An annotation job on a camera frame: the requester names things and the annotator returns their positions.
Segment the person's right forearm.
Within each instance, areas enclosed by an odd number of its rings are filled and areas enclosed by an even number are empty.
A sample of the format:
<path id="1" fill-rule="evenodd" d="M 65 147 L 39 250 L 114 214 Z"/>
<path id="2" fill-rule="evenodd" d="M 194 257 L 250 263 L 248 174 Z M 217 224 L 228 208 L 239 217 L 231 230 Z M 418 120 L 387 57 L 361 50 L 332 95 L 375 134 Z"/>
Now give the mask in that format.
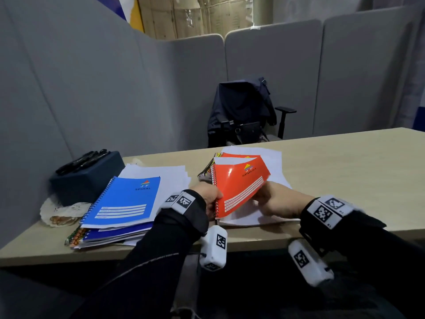
<path id="1" fill-rule="evenodd" d="M 355 208 L 331 230 L 307 208 L 300 232 L 319 252 L 336 251 L 405 317 L 425 319 L 425 249 L 385 229 L 382 221 Z"/>

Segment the person's right hand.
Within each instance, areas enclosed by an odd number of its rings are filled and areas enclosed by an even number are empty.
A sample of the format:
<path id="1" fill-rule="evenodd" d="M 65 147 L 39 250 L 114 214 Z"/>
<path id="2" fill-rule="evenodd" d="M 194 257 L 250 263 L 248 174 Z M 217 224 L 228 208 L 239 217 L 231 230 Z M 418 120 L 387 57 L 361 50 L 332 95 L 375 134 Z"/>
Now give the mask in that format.
<path id="1" fill-rule="evenodd" d="M 260 209 L 266 216 L 278 216 L 283 219 L 299 219 L 302 211 L 315 197 L 295 191 L 277 183 L 277 198 L 270 209 Z"/>

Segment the patterned spiral notebook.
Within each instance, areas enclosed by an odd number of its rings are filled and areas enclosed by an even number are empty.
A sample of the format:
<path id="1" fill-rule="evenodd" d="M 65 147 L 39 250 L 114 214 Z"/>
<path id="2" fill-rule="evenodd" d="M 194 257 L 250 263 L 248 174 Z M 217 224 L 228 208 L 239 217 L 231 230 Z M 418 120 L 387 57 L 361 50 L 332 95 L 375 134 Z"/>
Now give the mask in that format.
<path id="1" fill-rule="evenodd" d="M 84 238 L 84 236 L 87 234 L 88 229 L 87 228 L 81 228 L 78 226 L 70 236 L 67 237 L 65 241 L 65 246 L 68 246 L 70 248 L 76 248 L 79 246 L 80 242 Z"/>

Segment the dark blue spiral notebook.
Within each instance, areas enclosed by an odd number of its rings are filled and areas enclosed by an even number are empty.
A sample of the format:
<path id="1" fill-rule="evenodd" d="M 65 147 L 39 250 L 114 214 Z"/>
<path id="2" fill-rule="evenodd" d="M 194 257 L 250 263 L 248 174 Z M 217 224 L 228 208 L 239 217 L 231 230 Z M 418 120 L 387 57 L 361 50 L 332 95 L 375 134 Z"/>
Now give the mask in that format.
<path id="1" fill-rule="evenodd" d="M 90 229 L 83 237 L 82 243 L 105 241 L 110 239 L 120 239 L 128 236 L 139 235 L 150 230 L 152 226 L 153 222 L 146 222 L 121 228 Z"/>

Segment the white paper doily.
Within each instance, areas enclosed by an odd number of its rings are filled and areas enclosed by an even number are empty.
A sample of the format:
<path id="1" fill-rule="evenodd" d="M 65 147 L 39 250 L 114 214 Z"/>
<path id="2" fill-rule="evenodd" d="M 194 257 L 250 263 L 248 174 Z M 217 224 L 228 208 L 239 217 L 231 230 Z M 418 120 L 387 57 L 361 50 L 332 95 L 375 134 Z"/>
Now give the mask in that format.
<path id="1" fill-rule="evenodd" d="M 40 219 L 45 225 L 54 228 L 74 225 L 88 212 L 91 205 L 91 203 L 78 202 L 63 206 L 57 195 L 52 194 L 40 207 Z"/>

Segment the dark blue box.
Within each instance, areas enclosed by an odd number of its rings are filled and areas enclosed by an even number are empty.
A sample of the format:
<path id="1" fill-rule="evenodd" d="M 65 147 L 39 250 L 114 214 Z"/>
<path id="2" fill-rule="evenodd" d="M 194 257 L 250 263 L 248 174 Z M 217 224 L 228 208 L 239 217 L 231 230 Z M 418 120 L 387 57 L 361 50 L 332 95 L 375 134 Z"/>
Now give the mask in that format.
<path id="1" fill-rule="evenodd" d="M 125 164 L 119 151 L 110 151 L 91 166 L 65 175 L 49 178 L 50 187 L 64 207 L 84 202 L 94 203 L 113 177 L 119 176 Z"/>

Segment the grey partition panel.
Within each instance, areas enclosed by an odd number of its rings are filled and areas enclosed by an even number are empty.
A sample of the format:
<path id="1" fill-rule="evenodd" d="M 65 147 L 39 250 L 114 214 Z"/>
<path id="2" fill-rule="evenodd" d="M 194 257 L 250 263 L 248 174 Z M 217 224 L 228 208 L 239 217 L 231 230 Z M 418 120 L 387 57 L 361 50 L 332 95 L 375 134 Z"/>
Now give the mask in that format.
<path id="1" fill-rule="evenodd" d="M 324 21 L 314 136 L 392 127 L 423 8 L 367 10 Z"/>
<path id="2" fill-rule="evenodd" d="M 307 20 L 229 32 L 224 40 L 230 81 L 264 77 L 274 107 L 286 116 L 283 139 L 313 135 L 323 24 Z"/>
<path id="3" fill-rule="evenodd" d="M 136 39 L 142 65 L 142 154 L 206 148 L 215 90 L 227 80 L 223 37 L 164 41 L 140 33 Z"/>
<path id="4" fill-rule="evenodd" d="M 155 41 L 98 0 L 0 0 L 0 248 L 89 150 L 173 151 Z"/>

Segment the black bag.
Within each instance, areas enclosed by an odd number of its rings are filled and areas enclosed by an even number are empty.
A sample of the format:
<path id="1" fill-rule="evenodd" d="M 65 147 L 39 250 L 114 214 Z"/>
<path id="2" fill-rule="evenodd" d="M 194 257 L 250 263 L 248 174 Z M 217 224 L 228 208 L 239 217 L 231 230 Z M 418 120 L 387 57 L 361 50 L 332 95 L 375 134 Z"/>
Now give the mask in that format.
<path id="1" fill-rule="evenodd" d="M 261 122 L 244 124 L 230 124 L 230 131 L 227 134 L 227 145 L 241 145 L 269 142 L 264 133 Z"/>

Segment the orange spiral notebook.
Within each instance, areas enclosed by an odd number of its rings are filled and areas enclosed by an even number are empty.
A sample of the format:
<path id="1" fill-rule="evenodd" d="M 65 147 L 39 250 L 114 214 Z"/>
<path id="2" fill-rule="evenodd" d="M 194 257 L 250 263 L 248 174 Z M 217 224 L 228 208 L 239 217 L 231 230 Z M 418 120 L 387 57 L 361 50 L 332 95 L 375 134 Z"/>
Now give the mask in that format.
<path id="1" fill-rule="evenodd" d="M 215 219 L 230 215 L 249 201 L 270 176 L 260 155 L 223 153 L 210 166 L 212 184 L 222 193 L 215 203 Z"/>

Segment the black office chair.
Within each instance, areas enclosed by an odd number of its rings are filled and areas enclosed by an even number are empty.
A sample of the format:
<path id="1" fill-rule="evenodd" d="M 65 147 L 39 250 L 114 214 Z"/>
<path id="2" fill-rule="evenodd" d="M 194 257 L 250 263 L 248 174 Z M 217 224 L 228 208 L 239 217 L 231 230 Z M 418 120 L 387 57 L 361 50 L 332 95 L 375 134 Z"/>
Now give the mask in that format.
<path id="1" fill-rule="evenodd" d="M 274 109 L 277 115 L 277 124 L 275 126 L 270 126 L 268 123 L 266 123 L 265 127 L 263 128 L 263 131 L 267 135 L 269 142 L 283 139 L 286 116 L 288 114 L 297 112 L 293 108 L 283 106 L 274 107 Z M 224 136 L 220 137 L 219 139 L 209 140 L 208 138 L 208 148 L 217 148 L 227 145 L 226 139 L 228 133 L 229 131 L 225 131 Z"/>

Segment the white marker wristband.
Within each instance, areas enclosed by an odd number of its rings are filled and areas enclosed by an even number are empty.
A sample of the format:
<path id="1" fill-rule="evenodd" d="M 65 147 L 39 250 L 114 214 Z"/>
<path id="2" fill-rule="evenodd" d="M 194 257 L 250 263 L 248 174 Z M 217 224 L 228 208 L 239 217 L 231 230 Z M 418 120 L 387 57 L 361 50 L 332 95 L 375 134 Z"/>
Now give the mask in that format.
<path id="1" fill-rule="evenodd" d="M 172 193 L 161 204 L 159 209 L 162 210 L 170 208 L 183 215 L 194 201 L 195 197 L 185 191 Z"/>
<path id="2" fill-rule="evenodd" d="M 332 195 L 317 198 L 307 211 L 328 229 L 333 229 L 342 219 L 355 210 L 354 205 Z"/>

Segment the person's left forearm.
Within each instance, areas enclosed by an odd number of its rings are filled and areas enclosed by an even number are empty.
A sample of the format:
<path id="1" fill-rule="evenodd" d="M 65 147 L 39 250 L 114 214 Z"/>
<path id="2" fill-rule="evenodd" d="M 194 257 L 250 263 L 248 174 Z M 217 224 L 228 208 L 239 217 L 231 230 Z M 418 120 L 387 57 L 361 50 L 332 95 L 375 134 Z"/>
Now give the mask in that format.
<path id="1" fill-rule="evenodd" d="M 153 227 L 118 264 L 106 282 L 70 319 L 169 319 L 186 256 L 209 227 L 204 199 L 182 215 L 159 210 Z"/>

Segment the white paper sheets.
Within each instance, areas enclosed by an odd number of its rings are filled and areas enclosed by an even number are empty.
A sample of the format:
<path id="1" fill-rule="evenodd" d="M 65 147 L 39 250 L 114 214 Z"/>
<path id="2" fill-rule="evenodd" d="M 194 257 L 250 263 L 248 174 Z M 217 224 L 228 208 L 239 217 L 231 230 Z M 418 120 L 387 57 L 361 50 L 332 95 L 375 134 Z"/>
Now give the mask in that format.
<path id="1" fill-rule="evenodd" d="M 220 156 L 222 157 L 236 155 L 242 157 L 260 155 L 268 170 L 270 171 L 270 177 L 268 180 L 291 188 L 289 182 L 283 175 L 282 154 L 280 151 L 258 147 L 250 148 L 244 146 L 228 146 L 224 147 L 220 153 Z M 258 209 L 258 202 L 250 199 L 247 203 L 242 205 L 229 216 L 218 220 L 218 224 L 221 226 L 252 227 L 298 221 L 299 219 L 285 219 L 278 216 L 265 216 Z"/>

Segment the stack of cardboard boxes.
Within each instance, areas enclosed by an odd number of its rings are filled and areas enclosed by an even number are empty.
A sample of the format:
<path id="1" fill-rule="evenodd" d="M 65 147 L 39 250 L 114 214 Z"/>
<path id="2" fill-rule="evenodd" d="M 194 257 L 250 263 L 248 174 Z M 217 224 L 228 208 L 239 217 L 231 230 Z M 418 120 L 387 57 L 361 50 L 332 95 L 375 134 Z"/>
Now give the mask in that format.
<path id="1" fill-rule="evenodd" d="M 253 0 L 138 0 L 145 34 L 176 40 L 207 34 L 223 38 L 252 26 Z"/>

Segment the person's dark trousers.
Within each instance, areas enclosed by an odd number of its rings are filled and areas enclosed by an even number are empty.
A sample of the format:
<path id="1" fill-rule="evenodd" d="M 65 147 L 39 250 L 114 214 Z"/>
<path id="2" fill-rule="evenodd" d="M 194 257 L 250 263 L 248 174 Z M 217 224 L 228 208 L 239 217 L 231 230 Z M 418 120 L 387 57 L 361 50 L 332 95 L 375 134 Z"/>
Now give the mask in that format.
<path id="1" fill-rule="evenodd" d="M 335 277 L 316 288 L 286 249 L 230 253 L 217 272 L 185 264 L 172 311 L 190 319 L 406 319 L 342 256 L 325 260 Z"/>

